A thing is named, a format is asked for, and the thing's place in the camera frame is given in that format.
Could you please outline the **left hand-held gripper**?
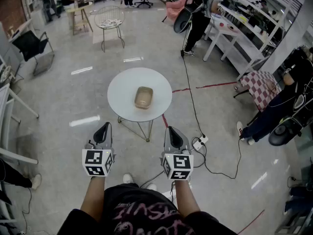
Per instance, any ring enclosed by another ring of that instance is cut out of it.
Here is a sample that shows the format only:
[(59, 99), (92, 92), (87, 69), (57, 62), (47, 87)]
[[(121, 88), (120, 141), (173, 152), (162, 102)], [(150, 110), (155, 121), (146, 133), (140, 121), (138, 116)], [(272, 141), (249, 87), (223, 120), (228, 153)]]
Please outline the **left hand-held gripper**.
[(89, 139), (90, 149), (82, 150), (82, 165), (88, 176), (107, 177), (114, 163), (112, 125), (106, 122)]

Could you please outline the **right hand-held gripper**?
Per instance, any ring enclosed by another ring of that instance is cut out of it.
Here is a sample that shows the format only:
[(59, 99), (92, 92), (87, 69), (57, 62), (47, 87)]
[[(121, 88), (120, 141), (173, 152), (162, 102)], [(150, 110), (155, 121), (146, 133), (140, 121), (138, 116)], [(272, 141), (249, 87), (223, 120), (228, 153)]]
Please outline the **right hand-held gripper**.
[(194, 156), (188, 138), (177, 128), (168, 126), (164, 137), (161, 166), (169, 180), (188, 180), (194, 169)]

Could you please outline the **person's left forearm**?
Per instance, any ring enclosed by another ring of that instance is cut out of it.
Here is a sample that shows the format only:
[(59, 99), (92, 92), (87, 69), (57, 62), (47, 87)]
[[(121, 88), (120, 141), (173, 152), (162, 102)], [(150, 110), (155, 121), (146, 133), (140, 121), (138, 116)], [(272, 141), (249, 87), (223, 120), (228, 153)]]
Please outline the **person's left forearm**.
[(100, 221), (104, 205), (105, 177), (92, 177), (80, 210)]

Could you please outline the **person's right forearm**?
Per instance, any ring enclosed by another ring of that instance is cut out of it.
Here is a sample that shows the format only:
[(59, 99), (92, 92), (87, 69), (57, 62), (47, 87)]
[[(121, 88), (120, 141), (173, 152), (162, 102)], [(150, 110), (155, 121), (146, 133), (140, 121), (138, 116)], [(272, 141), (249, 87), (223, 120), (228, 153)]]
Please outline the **person's right forearm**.
[(187, 180), (175, 181), (175, 189), (178, 211), (184, 218), (200, 211)]

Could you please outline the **white power strip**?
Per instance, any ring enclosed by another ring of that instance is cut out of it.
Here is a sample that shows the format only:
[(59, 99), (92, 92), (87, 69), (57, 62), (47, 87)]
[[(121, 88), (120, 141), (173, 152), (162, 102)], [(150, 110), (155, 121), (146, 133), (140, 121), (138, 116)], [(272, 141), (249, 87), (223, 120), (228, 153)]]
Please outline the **white power strip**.
[(199, 151), (208, 141), (208, 137), (206, 135), (201, 135), (199, 138), (195, 138), (192, 141), (192, 146), (195, 150)]

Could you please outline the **round white side table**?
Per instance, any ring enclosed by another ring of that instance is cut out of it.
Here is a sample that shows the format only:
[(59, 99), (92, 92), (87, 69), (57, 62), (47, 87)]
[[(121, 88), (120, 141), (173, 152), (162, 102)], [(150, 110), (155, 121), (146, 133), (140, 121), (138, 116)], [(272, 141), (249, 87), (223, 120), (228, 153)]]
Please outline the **round white side table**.
[[(135, 96), (140, 87), (152, 89), (152, 101), (148, 109), (135, 106)], [(118, 123), (148, 123), (148, 134), (141, 130), (137, 134), (146, 142), (150, 141), (153, 121), (162, 116), (172, 101), (172, 88), (168, 80), (159, 72), (148, 68), (131, 68), (118, 74), (109, 84), (108, 103), (118, 116)]]

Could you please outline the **person's black printed t-shirt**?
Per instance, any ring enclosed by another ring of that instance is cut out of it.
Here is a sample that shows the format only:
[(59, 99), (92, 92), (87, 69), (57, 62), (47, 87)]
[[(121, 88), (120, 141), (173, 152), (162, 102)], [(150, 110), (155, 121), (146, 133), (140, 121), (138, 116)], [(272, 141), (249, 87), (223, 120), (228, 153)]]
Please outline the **person's black printed t-shirt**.
[(183, 215), (163, 194), (120, 184), (104, 190), (99, 221), (73, 209), (57, 235), (236, 235), (204, 211)]

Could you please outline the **pink checked cloth stool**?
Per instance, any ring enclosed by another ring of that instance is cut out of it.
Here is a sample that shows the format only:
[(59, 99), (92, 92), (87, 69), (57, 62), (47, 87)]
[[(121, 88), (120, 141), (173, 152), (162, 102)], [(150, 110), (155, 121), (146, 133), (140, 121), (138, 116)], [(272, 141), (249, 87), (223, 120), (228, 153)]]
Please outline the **pink checked cloth stool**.
[(234, 98), (249, 93), (260, 113), (282, 90), (279, 82), (267, 71), (249, 72), (243, 75), (239, 82), (244, 90), (234, 95)]

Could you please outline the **black and green backpack rig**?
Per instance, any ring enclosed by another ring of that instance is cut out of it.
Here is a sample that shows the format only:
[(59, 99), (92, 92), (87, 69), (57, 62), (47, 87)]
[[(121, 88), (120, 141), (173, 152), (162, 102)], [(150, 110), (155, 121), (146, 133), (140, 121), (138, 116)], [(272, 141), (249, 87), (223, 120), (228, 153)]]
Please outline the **black and green backpack rig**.
[(300, 121), (295, 117), (283, 119), (269, 134), (268, 141), (273, 146), (282, 146), (302, 135), (302, 129), (313, 123), (313, 117)]

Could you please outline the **white shelf rack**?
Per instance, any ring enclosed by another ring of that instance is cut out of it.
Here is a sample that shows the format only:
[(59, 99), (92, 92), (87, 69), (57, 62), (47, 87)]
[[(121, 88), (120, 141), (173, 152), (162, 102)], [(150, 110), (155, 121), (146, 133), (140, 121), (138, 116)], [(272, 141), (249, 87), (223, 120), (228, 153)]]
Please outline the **white shelf rack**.
[(269, 15), (259, 7), (260, 0), (223, 0), (223, 18), (239, 30), (235, 48), (239, 52), (239, 74), (258, 70), (279, 46), (302, 3), (298, 0), (266, 0)]

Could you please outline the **black folding chair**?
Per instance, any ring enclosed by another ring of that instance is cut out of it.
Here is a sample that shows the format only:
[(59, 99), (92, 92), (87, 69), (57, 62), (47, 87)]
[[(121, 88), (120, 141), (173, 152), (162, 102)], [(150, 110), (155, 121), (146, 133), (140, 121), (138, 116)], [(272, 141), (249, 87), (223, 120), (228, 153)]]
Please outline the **black folding chair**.
[(51, 68), (55, 53), (45, 31), (38, 38), (29, 30), (15, 39), (12, 44), (22, 54), (25, 62), (35, 59), (33, 76), (38, 76)]

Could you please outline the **small white table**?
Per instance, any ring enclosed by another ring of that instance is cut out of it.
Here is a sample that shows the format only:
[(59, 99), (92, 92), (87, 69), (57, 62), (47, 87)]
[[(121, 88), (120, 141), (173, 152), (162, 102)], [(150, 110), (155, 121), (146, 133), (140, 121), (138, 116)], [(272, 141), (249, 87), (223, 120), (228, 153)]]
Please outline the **small white table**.
[(203, 61), (207, 61), (209, 58), (213, 48), (217, 45), (217, 42), (219, 39), (222, 39), (222, 35), (228, 35), (232, 37), (232, 41), (227, 41), (226, 42), (226, 47), (225, 51), (221, 57), (221, 60), (223, 61), (229, 52), (233, 49), (235, 42), (237, 41), (238, 35), (239, 35), (239, 30), (233, 26), (232, 24), (227, 23), (225, 20), (222, 18), (218, 18), (218, 20), (213, 20), (211, 19), (207, 29), (205, 30), (205, 35), (204, 35), (204, 40), (208, 40), (209, 36), (212, 36), (213, 33), (215, 33), (213, 40), (208, 47), (204, 57)]

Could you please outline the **black and white backpack rig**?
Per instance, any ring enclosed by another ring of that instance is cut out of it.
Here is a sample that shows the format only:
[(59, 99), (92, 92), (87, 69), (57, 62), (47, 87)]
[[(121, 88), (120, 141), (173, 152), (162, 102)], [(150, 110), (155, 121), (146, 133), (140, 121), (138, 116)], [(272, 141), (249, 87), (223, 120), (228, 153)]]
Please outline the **black and white backpack rig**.
[(174, 22), (173, 29), (176, 33), (184, 32), (192, 20), (192, 14), (197, 8), (194, 0), (178, 0), (175, 2), (178, 13)]

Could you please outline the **wooden stool table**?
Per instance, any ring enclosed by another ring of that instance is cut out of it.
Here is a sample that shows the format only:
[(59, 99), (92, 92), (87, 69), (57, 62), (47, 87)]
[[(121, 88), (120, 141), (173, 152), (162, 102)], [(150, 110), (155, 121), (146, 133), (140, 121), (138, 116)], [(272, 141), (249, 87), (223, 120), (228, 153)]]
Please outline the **wooden stool table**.
[[(74, 36), (76, 32), (76, 28), (83, 26), (84, 29), (86, 29), (86, 25), (89, 26), (89, 29), (93, 32), (89, 17), (86, 13), (86, 9), (91, 7), (93, 5), (93, 2), (89, 1), (86, 5), (79, 7), (78, 5), (71, 7), (69, 9), (66, 9), (66, 13), (68, 15), (69, 21), (71, 22), (71, 33)], [(81, 15), (81, 21), (76, 23), (75, 22), (75, 14), (79, 13)]]

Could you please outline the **white frame table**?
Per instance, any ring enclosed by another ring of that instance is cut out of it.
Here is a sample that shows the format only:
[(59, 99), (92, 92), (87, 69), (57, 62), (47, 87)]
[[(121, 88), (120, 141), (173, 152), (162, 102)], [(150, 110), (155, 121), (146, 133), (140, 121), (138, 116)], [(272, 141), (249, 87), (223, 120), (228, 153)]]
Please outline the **white frame table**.
[(38, 160), (19, 155), (17, 153), (8, 150), (10, 121), (13, 119), (17, 124), (21, 123), (21, 120), (13, 115), (14, 102), (19, 102), (27, 110), (29, 110), (36, 118), (39, 118), (39, 114), (31, 109), (22, 99), (20, 99), (11, 89), (10, 84), (6, 84), (0, 88), (0, 155), (7, 156), (8, 158), (18, 161), (38, 164)]

